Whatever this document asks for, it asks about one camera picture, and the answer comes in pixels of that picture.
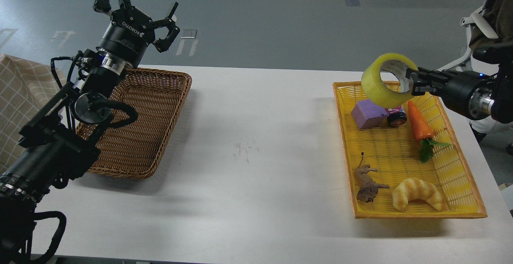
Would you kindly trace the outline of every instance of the purple sponge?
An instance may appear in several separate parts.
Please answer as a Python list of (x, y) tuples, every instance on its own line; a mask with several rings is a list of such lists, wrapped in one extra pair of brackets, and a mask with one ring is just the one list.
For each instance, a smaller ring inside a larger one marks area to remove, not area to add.
[(368, 129), (381, 125), (388, 113), (383, 107), (379, 107), (371, 100), (362, 100), (356, 103), (351, 115), (359, 129)]

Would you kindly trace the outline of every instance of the wicker basket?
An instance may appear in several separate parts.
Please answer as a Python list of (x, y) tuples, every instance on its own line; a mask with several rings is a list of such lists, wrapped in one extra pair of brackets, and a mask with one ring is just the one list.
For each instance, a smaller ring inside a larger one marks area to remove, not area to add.
[[(91, 173), (144, 179), (159, 166), (169, 137), (182, 110), (192, 79), (188, 74), (158, 69), (127, 70), (126, 78), (110, 99), (127, 103), (139, 113), (136, 122), (108, 129), (97, 143), (101, 150)], [(114, 121), (126, 118), (112, 110)], [(88, 137), (95, 125), (77, 126), (77, 134)]]
[[(399, 91), (398, 82), (385, 82)], [(412, 134), (412, 125), (407, 121), (392, 128), (383, 121), (380, 127), (359, 130), (351, 111), (360, 100), (366, 99), (360, 82), (333, 83), (341, 137), (344, 146), (346, 172), (350, 187), (351, 204), (355, 218), (483, 218), (486, 210), (476, 182), (463, 156), (454, 130), (438, 97), (425, 94), (412, 99), (418, 106), (438, 142), (451, 143), (449, 147), (435, 147), (434, 157), (427, 163), (418, 159), (420, 144)], [(369, 176), (377, 183), (390, 185), (391, 189), (380, 189), (374, 202), (357, 201), (359, 182), (354, 169), (365, 153), (364, 163), (379, 172)], [(405, 212), (392, 205), (392, 191), (405, 178), (420, 178), (431, 182), (444, 196), (447, 208), (437, 211), (424, 201), (412, 201)]]

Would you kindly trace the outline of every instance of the cable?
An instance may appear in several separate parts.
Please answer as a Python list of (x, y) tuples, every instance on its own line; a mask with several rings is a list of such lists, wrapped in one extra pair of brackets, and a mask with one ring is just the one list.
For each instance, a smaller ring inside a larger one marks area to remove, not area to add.
[(57, 71), (55, 70), (55, 61), (62, 61), (62, 60), (70, 60), (72, 61), (73, 58), (70, 56), (58, 56), (56, 58), (52, 58), (50, 60), (50, 72), (52, 73), (53, 79), (57, 83), (57, 86), (59, 86), (59, 89), (63, 87), (61, 80), (59, 79), (59, 76), (57, 75)]
[(75, 121), (72, 121), (71, 120), (71, 112), (70, 112), (70, 109), (69, 109), (69, 105), (66, 105), (66, 121), (68, 122), (68, 129), (71, 129), (71, 125), (73, 125), (72, 123), (74, 123)]
[(32, 233), (30, 234), (29, 238), (27, 239), (27, 255), (32, 254)]
[(92, 131), (91, 135), (88, 136), (87, 142), (96, 145), (96, 143), (100, 140), (100, 138), (103, 136), (105, 131), (108, 129), (110, 122), (114, 119), (114, 116), (109, 114), (109, 116), (100, 124), (97, 125), (97, 127)]
[(73, 69), (75, 69), (75, 65), (77, 64), (77, 61), (82, 56), (84, 56), (84, 53), (81, 50), (79, 50), (79, 52), (77, 52), (77, 55), (72, 58), (72, 63), (71, 63), (71, 66), (69, 67), (68, 76), (66, 77), (66, 82), (71, 82), (71, 74), (73, 73)]
[(96, 111), (102, 107), (118, 109), (127, 114), (128, 119), (123, 119), (110, 124), (110, 127), (114, 129), (121, 128), (128, 124), (132, 124), (137, 120), (137, 118), (139, 118), (139, 114), (132, 106), (114, 100), (97, 100), (95, 103), (91, 105), (91, 110)]
[(85, 69), (85, 67), (81, 67), (81, 68), (79, 69), (79, 71), (78, 71), (78, 73), (79, 73), (79, 79), (81, 79), (81, 80), (83, 80), (83, 81), (85, 81), (85, 80), (86, 80), (86, 78), (87, 78), (87, 76), (86, 76), (86, 75), (84, 75), (84, 74), (82, 73), (82, 71), (83, 71), (84, 69)]
[(66, 229), (66, 216), (59, 211), (48, 211), (48, 212), (40, 212), (40, 213), (34, 213), (34, 221), (37, 220), (44, 220), (49, 218), (57, 218), (59, 219), (59, 225), (57, 226), (57, 229), (55, 230), (55, 233), (53, 234), (52, 241), (50, 242), (50, 246), (48, 247), (48, 250), (39, 257), (38, 259), (32, 260), (30, 263), (34, 264), (45, 264), (48, 262), (53, 255), (57, 252), (57, 248), (59, 247), (59, 244), (63, 238), (64, 230)]

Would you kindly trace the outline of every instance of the croissant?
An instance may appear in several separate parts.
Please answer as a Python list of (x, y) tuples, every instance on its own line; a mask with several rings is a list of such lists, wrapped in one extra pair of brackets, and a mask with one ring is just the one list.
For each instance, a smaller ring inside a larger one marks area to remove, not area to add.
[(392, 204), (399, 211), (404, 211), (409, 200), (421, 199), (438, 211), (445, 209), (445, 200), (436, 187), (417, 178), (403, 180), (392, 192)]

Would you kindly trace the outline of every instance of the robotiq logo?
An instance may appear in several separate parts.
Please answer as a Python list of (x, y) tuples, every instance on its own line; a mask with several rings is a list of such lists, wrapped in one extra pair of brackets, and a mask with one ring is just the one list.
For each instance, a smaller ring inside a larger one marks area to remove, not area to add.
[(144, 36), (144, 33), (143, 32), (139, 32), (138, 30), (136, 30), (134, 27), (128, 25), (127, 23), (123, 22), (121, 23), (123, 26), (127, 27), (127, 29), (131, 30), (132, 32), (135, 32), (136, 34), (138, 34), (141, 38)]

